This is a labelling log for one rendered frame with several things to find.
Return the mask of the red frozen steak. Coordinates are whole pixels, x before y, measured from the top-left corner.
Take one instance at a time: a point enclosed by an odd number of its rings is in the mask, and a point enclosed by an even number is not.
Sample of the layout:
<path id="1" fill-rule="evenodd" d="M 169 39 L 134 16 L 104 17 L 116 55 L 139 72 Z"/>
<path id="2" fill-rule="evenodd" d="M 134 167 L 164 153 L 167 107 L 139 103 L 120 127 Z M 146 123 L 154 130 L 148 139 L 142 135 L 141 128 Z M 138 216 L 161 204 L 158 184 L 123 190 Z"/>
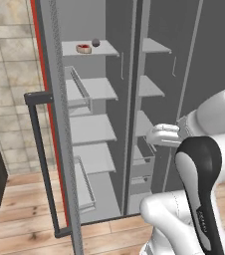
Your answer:
<path id="1" fill-rule="evenodd" d="M 92 52 L 92 48 L 88 44 L 79 44 L 76 46 L 76 50 L 80 54 L 90 54 Z"/>

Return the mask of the grey fridge drawer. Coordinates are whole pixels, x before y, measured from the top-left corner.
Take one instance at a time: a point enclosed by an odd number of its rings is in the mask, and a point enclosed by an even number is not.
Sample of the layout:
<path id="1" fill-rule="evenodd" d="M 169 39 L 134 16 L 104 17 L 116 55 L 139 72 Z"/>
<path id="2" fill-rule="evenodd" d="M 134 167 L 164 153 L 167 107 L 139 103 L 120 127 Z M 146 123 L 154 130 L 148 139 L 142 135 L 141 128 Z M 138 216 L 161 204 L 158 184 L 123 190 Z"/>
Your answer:
<path id="1" fill-rule="evenodd" d="M 134 177 L 130 183 L 130 194 L 140 194 L 150 191 L 152 177 L 150 175 Z"/>
<path id="2" fill-rule="evenodd" d="M 152 175 L 155 154 L 144 136 L 139 136 L 133 149 L 131 176 L 140 177 Z"/>

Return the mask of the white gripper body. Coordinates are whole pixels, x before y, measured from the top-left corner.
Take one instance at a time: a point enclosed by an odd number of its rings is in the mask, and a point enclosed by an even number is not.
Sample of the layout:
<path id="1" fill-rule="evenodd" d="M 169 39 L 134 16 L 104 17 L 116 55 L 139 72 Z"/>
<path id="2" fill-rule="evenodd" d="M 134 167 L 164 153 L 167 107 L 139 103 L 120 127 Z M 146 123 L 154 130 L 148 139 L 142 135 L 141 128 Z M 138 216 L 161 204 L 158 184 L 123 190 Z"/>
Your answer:
<path id="1" fill-rule="evenodd" d="M 146 133 L 146 141 L 152 145 L 178 147 L 181 144 L 178 132 L 178 126 L 158 124 Z"/>

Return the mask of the grey door bin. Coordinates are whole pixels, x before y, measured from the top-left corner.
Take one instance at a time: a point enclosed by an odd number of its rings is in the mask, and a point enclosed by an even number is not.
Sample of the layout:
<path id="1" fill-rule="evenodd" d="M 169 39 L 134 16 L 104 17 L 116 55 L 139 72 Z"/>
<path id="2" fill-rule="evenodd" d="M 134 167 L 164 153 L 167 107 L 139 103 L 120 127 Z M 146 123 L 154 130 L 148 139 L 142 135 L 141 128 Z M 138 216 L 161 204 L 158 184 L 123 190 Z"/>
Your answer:
<path id="1" fill-rule="evenodd" d="M 85 171 L 82 159 L 79 156 L 75 156 L 74 162 L 77 194 L 79 199 L 79 210 L 81 213 L 86 213 L 96 209 L 96 199 L 92 191 L 91 184 Z"/>
<path id="2" fill-rule="evenodd" d="M 65 68 L 66 90 L 71 117 L 86 116 L 93 113 L 93 100 L 73 66 Z"/>

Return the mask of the grey fridge door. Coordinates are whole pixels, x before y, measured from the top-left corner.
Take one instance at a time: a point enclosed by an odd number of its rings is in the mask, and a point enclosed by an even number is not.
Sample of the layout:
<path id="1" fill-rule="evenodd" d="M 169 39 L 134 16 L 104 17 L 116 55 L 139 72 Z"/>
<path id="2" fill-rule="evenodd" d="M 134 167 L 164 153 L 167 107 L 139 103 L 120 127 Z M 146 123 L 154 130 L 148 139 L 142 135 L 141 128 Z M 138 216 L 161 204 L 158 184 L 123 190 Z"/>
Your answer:
<path id="1" fill-rule="evenodd" d="M 225 89 L 225 0 L 158 0 L 156 38 L 172 50 L 157 58 L 165 97 L 156 124 L 181 117 Z"/>

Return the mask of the grey freezer shelf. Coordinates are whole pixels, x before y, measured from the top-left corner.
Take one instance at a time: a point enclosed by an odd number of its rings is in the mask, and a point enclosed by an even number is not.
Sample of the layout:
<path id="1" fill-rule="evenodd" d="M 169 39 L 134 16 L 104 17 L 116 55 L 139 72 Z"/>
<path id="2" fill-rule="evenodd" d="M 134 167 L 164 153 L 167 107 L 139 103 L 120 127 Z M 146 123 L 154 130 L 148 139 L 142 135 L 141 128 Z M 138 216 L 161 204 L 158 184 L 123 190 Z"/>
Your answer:
<path id="1" fill-rule="evenodd" d="M 82 79 L 92 100 L 116 100 L 117 95 L 107 78 Z"/>
<path id="2" fill-rule="evenodd" d="M 73 145 L 116 140 L 107 115 L 70 118 Z"/>
<path id="3" fill-rule="evenodd" d="M 113 158 L 105 142 L 74 146 L 73 151 L 74 156 L 81 158 L 87 174 L 115 171 Z"/>
<path id="4" fill-rule="evenodd" d="M 80 54 L 76 50 L 76 46 L 79 44 L 88 44 L 92 48 L 90 54 Z M 101 44 L 98 47 L 94 47 L 91 41 L 69 41 L 62 43 L 64 56 L 89 56 L 89 55 L 105 55 L 105 56 L 118 56 L 118 51 L 107 40 L 101 40 Z"/>

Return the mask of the grey freezer door, red seal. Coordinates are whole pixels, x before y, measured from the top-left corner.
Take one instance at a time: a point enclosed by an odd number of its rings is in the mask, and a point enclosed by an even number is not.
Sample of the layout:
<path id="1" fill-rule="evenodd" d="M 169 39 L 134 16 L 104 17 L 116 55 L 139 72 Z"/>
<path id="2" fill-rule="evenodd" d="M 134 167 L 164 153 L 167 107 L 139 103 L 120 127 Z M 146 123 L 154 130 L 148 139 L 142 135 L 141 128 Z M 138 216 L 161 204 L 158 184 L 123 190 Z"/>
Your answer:
<path id="1" fill-rule="evenodd" d="M 48 107 L 53 146 L 67 226 L 74 255 L 84 255 L 72 150 L 67 92 L 56 0 L 31 0 L 42 77 L 46 92 L 53 94 Z"/>

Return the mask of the grey fridge shelf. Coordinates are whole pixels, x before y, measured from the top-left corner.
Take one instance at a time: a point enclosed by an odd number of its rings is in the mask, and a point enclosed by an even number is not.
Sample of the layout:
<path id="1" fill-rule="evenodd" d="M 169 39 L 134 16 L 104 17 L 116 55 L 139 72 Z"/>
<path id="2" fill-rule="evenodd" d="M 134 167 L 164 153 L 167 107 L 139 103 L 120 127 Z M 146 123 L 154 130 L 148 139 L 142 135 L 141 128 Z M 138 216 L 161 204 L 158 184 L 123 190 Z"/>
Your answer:
<path id="1" fill-rule="evenodd" d="M 142 42 L 142 51 L 144 53 L 171 53 L 171 50 L 160 43 L 150 39 L 144 38 Z"/>
<path id="2" fill-rule="evenodd" d="M 164 92 L 148 76 L 141 76 L 138 95 L 140 97 L 164 97 Z"/>
<path id="3" fill-rule="evenodd" d="M 136 128 L 135 128 L 135 135 L 136 136 L 144 136 L 146 133 L 153 127 L 153 124 L 144 113 L 144 111 L 137 112 L 137 119 L 136 119 Z"/>

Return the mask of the grey side-by-side fridge freezer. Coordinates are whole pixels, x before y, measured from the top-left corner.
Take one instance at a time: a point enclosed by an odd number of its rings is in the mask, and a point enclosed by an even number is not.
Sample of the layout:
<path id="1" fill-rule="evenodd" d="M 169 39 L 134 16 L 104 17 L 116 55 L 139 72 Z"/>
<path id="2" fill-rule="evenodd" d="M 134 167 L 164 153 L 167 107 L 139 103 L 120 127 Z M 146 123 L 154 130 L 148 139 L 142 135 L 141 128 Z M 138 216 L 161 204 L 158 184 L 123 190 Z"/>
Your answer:
<path id="1" fill-rule="evenodd" d="M 107 115 L 116 140 L 104 141 L 110 150 L 115 171 L 87 174 L 96 199 L 96 209 L 80 213 L 83 224 L 118 219 L 138 213 L 140 201 L 168 188 L 168 171 L 173 148 L 152 145 L 155 160 L 150 191 L 130 194 L 137 112 L 144 111 L 153 127 L 156 107 L 165 97 L 140 97 L 139 80 L 156 79 L 157 58 L 168 53 L 144 53 L 142 42 L 156 38 L 158 0 L 56 0 L 61 46 L 69 41 L 107 40 L 118 56 L 64 56 L 65 68 L 73 66 L 81 79 L 107 78 L 116 100 L 93 100 L 93 113 Z"/>

